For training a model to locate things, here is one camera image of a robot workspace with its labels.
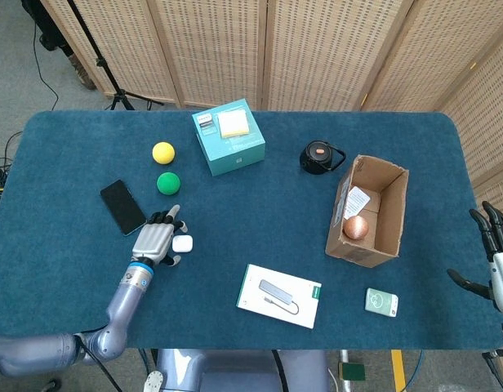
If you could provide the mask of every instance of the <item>small green box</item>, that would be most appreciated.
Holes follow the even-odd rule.
[[[236,109],[245,110],[249,133],[223,138],[220,136],[217,114]],[[206,118],[207,114],[211,115],[211,122],[201,127],[198,119]],[[199,144],[213,176],[239,169],[265,158],[265,140],[246,100],[236,100],[226,105],[192,114],[192,117]]]

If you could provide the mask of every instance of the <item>black smartphone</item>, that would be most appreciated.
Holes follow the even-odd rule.
[[[121,180],[101,190],[101,197],[124,235],[129,235],[146,223],[145,214]]]

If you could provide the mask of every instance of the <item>robotic hand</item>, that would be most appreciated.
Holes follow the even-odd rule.
[[[448,269],[447,273],[457,285],[482,298],[493,301],[498,311],[503,313],[503,213],[488,202],[483,202],[482,207],[489,216],[489,221],[473,209],[470,210],[470,215],[477,222],[482,234],[483,247],[487,254],[491,272],[489,286],[483,286],[462,278],[454,269]]]
[[[0,336],[0,372],[24,376],[63,369],[80,360],[93,364],[121,355],[128,327],[154,276],[154,268],[162,261],[169,266],[180,261],[180,256],[168,255],[174,233],[178,229],[187,231],[186,224],[176,220],[178,212],[178,205],[167,212],[156,212],[143,226],[132,249],[131,263],[106,310],[106,326],[78,334]]]

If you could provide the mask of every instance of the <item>cardboard box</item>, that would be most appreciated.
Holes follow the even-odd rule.
[[[398,256],[406,209],[409,171],[383,159],[358,155],[339,184],[326,254],[364,267],[375,267]],[[349,190],[358,186],[370,197],[359,213],[369,232],[362,240],[348,238],[342,231]]]
[[[246,135],[223,138],[220,134],[217,114],[244,109],[249,132]],[[211,122],[201,127],[203,120],[211,116]],[[265,140],[246,100],[236,100],[226,105],[193,114],[197,138],[213,176],[259,162],[265,158]]]

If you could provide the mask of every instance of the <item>light stand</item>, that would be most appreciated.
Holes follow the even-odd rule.
[[[148,102],[150,104],[164,105],[163,102],[151,100],[150,98],[146,98],[144,96],[139,96],[137,94],[134,94],[133,92],[123,90],[121,87],[119,87],[117,81],[115,80],[114,75],[112,74],[112,71],[110,70],[110,67],[108,66],[108,63],[106,62],[106,59],[101,54],[99,47],[97,46],[96,41],[92,37],[90,30],[88,29],[87,24],[85,23],[84,19],[82,18],[81,13],[79,12],[79,9],[76,6],[75,2],[73,2],[73,0],[67,0],[67,1],[68,1],[70,8],[72,9],[73,14],[75,15],[76,19],[78,20],[79,24],[81,25],[82,31],[87,36],[88,42],[90,43],[91,47],[94,49],[94,52],[96,53],[96,56],[97,56],[96,65],[105,70],[106,76],[108,76],[110,83],[112,83],[112,86],[114,86],[115,94],[114,94],[114,100],[112,101],[112,104],[110,106],[110,110],[114,110],[115,105],[118,102],[121,102],[124,105],[124,108],[126,110],[135,110],[134,107],[131,105],[130,101],[128,100],[127,96],[134,96],[135,98],[145,100],[146,102]]]

